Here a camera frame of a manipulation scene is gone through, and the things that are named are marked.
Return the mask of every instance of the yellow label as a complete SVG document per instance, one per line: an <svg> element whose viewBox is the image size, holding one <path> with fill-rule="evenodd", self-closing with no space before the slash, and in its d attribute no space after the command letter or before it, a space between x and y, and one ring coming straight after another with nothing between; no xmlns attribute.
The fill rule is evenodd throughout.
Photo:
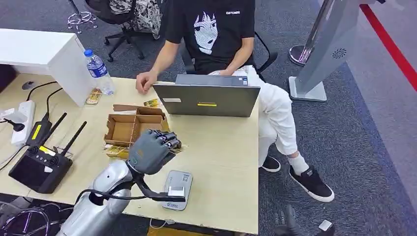
<svg viewBox="0 0 417 236"><path fill-rule="evenodd" d="M215 104L215 103L197 103L197 106L203 106L203 107L217 107L217 104Z"/></svg>
<svg viewBox="0 0 417 236"><path fill-rule="evenodd" d="M42 152L44 152L44 153L46 153L46 154L49 154L49 155L51 155L51 156L55 156L55 152L54 152L54 151L49 150L49 149L47 149L47 148L46 148L46 147L44 147L44 146L40 146L40 147L39 147L39 150L41 150Z"/></svg>
<svg viewBox="0 0 417 236"><path fill-rule="evenodd" d="M36 139L36 137L38 136L38 133L39 133L39 130L40 130L40 127L41 127L42 125L40 124L40 125L38 125L38 127L36 128L36 130L35 130L35 133L33 134L33 136L32 136L32 140L34 140L34 139Z"/></svg>

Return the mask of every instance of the floor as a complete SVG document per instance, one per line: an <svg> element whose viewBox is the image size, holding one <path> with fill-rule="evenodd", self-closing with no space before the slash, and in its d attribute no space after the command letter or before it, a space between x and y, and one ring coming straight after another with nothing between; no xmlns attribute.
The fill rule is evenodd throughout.
<svg viewBox="0 0 417 236"><path fill-rule="evenodd" d="M82 0L75 0L80 9ZM264 73L271 84L287 89L286 79L301 67L287 59L287 50L304 43L320 7L317 0L257 0L256 29L270 36L277 61ZM372 6L377 17L417 68L415 47L416 0L388 0ZM69 31L65 1L2 1L0 27L10 29ZM105 58L103 36L118 27L98 21L78 35L86 48ZM135 78L150 69L163 41L140 39L146 58L139 60L131 45L124 44L107 63L112 76ZM261 63L266 52L255 46ZM159 79L173 81L184 71L179 57ZM361 13L356 53L324 81L326 103L295 101L293 114L298 144L308 162L321 172L336 198L329 204L308 197L288 176L288 164L274 147L270 155L284 164L277 174L259 171L259 235L272 236L279 211L291 204L303 235L319 232L329 220L337 236L417 236L417 92L398 69ZM149 221L122 217L109 235L145 235Z"/></svg>

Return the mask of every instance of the desk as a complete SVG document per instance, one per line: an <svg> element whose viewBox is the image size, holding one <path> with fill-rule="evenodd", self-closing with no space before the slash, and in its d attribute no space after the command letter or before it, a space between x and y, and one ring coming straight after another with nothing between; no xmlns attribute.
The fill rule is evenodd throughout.
<svg viewBox="0 0 417 236"><path fill-rule="evenodd" d="M20 86L26 80L52 80L39 75L21 74L0 94L0 108L16 107L27 91ZM111 161L103 153L103 136L107 133L107 115L113 104L143 105L156 98L154 90L139 95L135 80L114 78L116 94L102 96L98 105L77 107L64 92L51 98L51 121L55 122L65 111L68 113L46 146L63 147L78 127L88 123L71 147L74 164L53 194L38 194L10 178L7 174L18 158L0 173L0 192L29 196L48 201L74 204L77 195ZM33 93L36 102L35 120L45 113L45 99L55 90L48 86ZM124 213L154 219L174 220L180 223L224 229L236 232L258 233L258 104L250 118L167 115L170 129L188 148L178 154L162 170L145 181L154 191L162 191L170 170L193 174L188 206L184 211L164 209L150 199L132 200ZM12 129L0 126L0 138L9 140ZM9 142L0 144L1 153L13 153ZM134 186L133 196L141 196Z"/></svg>

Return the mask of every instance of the white desk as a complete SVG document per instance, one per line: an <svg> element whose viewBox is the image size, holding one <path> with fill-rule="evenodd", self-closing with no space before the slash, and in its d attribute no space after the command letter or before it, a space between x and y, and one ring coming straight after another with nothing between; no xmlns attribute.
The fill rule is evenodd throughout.
<svg viewBox="0 0 417 236"><path fill-rule="evenodd" d="M26 92L19 85L27 79L47 80L41 76L20 75L4 92L0 100L8 97L10 107L25 98ZM85 120L88 122L70 149L74 164L53 194L38 194L10 178L7 174L14 160L0 173L0 192L27 195L67 204L74 204L78 193L108 165L110 159L103 153L103 137L107 133L107 114L113 104L143 105L156 98L151 89L145 96L135 90L135 80L114 78L117 90L113 96L103 96L97 106L77 107L65 93L51 98L51 120L55 122L64 111L67 117L52 135L47 147L64 146ZM42 88L33 95L37 110L35 120L45 112L47 91ZM132 200L124 213L155 219L171 219L176 222L224 229L236 232L258 233L258 104L250 118L173 116L167 115L170 129L188 148L178 154L162 170L145 181L154 191L162 191L170 170L193 174L193 184L187 208L184 211L164 209L149 199ZM7 140L11 127L0 127L0 138ZM3 142L1 153L12 153L14 148ZM141 196L134 186L133 196Z"/></svg>
<svg viewBox="0 0 417 236"><path fill-rule="evenodd" d="M79 106L95 86L74 33L0 29L0 64L14 65L20 73L52 76Z"/></svg>

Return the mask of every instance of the laptop lid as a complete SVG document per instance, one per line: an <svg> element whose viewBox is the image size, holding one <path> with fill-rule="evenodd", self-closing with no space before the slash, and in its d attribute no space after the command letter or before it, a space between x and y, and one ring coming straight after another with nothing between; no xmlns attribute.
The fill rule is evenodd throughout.
<svg viewBox="0 0 417 236"><path fill-rule="evenodd" d="M259 87L164 85L153 88L172 115L249 117Z"/></svg>

